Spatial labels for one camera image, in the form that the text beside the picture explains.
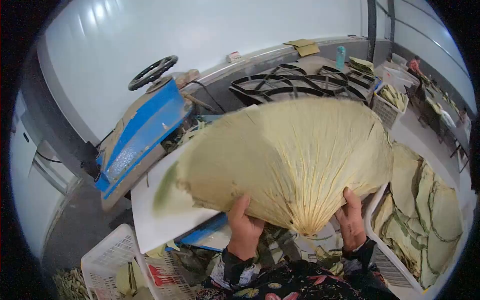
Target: white cutting board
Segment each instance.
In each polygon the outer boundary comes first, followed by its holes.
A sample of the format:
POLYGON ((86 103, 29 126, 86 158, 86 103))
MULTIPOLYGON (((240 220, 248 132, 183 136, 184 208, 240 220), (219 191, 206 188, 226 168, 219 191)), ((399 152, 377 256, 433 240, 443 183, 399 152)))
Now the white cutting board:
POLYGON ((141 253, 165 244, 219 213, 212 209, 192 207, 192 197, 177 189, 169 194, 161 209, 158 205, 154 206, 155 192, 165 173, 189 144, 160 160, 131 190, 133 221, 141 253))

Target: black cable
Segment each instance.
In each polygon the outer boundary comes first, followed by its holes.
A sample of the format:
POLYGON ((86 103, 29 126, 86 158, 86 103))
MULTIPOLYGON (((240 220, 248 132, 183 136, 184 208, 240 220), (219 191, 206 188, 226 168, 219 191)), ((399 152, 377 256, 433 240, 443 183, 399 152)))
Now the black cable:
POLYGON ((38 152, 38 151, 36 153, 38 155, 40 155, 43 159, 51 161, 52 163, 61 163, 61 161, 59 161, 59 160, 53 160, 53 159, 50 159, 50 158, 46 158, 45 156, 41 155, 40 152, 38 152))
POLYGON ((218 107, 219 107, 224 113, 227 112, 227 111, 220 105, 220 103, 218 103, 218 102, 215 100, 215 98, 213 98, 212 94, 211 94, 210 92, 208 92, 207 87, 206 87, 203 83, 201 83, 201 82, 199 82, 199 81, 196 81, 196 80, 192 80, 192 81, 190 81, 189 83, 194 83, 194 84, 199 84, 199 85, 201 85, 201 86, 204 88, 204 90, 207 92, 207 94, 210 96, 210 98, 213 100, 213 102, 215 102, 215 103, 218 105, 218 107))
POLYGON ((100 145, 103 143, 103 141, 106 140, 106 139, 108 138, 108 136, 112 134, 112 132, 113 132, 113 130, 110 131, 110 132, 95 146, 95 149, 97 149, 98 146, 100 146, 100 145))

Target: gray floor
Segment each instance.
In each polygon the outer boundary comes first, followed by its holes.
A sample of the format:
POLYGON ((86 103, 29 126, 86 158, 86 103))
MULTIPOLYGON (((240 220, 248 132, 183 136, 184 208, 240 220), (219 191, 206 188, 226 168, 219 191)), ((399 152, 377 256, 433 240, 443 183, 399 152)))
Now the gray floor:
POLYGON ((80 182, 45 245, 42 267, 46 276, 56 269, 80 267, 82 256, 112 231, 109 223, 129 208, 130 201, 121 198, 110 212, 104 213, 100 191, 80 182))

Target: concrete floor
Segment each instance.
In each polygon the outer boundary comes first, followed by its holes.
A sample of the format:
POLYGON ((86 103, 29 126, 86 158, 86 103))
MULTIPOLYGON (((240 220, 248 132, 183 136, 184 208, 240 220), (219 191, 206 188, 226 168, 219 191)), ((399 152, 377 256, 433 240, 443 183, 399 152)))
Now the concrete floor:
POLYGON ((133 220, 129 200, 120 198, 111 211, 104 213, 100 191, 83 181, 70 193, 67 201, 45 245, 41 265, 47 280, 57 269, 80 267, 80 260, 88 251, 116 226, 128 222, 113 224, 116 219, 130 213, 133 220))
POLYGON ((456 265, 460 254, 465 247, 468 238, 469 230, 473 221, 473 209, 477 203, 475 193, 470 189, 470 169, 469 166, 460 172, 464 162, 460 162, 458 154, 452 158, 450 155, 455 150, 452 146, 447 146, 445 143, 440 144, 436 133, 430 128, 423 128, 417 121, 419 113, 409 106, 405 115, 393 126, 390 131, 390 137, 409 146, 413 151, 424 157, 431 165, 434 172, 440 175, 446 184, 455 188, 457 193, 460 210, 464 219, 464 234, 461 237, 456 253, 450 263, 449 268, 437 279, 435 285, 431 286, 423 295, 420 295, 413 289, 400 288, 390 285, 389 288, 401 300, 414 299, 434 299, 442 286, 451 275, 454 266, 456 265))

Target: black pipe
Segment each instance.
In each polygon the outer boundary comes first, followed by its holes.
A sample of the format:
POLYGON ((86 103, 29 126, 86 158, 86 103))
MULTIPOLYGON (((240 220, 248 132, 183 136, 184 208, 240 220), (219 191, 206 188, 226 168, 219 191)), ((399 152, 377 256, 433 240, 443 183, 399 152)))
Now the black pipe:
POLYGON ((367 0, 368 5, 368 53, 367 60, 373 62, 375 52, 375 41, 377 39, 377 2, 376 0, 367 0))

